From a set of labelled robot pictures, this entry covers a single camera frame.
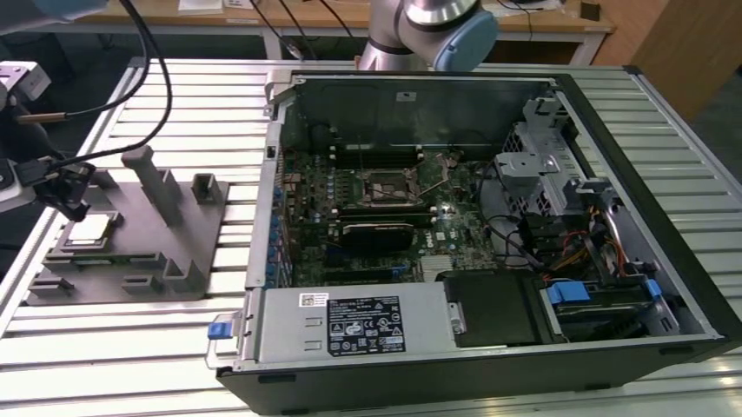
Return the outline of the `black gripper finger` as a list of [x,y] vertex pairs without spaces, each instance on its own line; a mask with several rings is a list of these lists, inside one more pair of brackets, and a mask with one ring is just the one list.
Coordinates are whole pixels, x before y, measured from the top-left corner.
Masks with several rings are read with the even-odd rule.
[[79,222],[89,204],[83,200],[96,168],[90,163],[75,163],[59,170],[59,213],[71,222]]
[[53,171],[42,177],[42,181],[34,185],[35,201],[43,206],[58,209],[61,207],[57,195],[57,180],[59,174]]

